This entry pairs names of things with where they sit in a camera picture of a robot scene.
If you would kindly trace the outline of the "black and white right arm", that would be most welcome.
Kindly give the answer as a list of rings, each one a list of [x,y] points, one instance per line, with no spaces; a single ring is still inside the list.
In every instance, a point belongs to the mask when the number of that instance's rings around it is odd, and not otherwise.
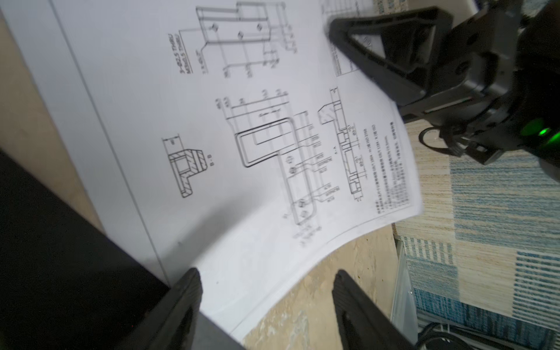
[[[526,19],[493,1],[457,26],[440,7],[335,18],[329,40],[398,105],[439,132],[440,154],[483,165],[523,150],[559,178],[559,3]]]

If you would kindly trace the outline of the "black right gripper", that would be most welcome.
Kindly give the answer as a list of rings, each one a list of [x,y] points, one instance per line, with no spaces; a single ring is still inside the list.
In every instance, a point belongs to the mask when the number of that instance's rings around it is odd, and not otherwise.
[[[522,18],[496,1],[453,24],[439,7],[336,18],[329,40],[398,106],[452,136],[501,150],[559,149],[559,3]]]

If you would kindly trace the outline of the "white technical drawing sheet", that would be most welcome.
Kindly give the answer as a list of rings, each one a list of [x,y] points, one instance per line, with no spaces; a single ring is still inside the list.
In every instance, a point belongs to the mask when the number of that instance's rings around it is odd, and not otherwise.
[[[331,252],[423,210],[395,103],[319,1],[3,1],[110,239],[242,340]]]

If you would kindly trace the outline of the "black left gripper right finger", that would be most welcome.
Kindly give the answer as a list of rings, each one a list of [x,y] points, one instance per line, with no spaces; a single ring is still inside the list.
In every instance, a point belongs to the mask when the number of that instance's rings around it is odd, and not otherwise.
[[[415,349],[346,271],[335,275],[332,296],[344,350]]]

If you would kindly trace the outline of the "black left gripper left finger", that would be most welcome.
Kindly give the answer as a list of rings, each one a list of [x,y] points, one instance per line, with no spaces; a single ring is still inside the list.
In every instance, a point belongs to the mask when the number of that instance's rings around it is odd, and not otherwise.
[[[203,288],[189,269],[116,349],[191,349]]]

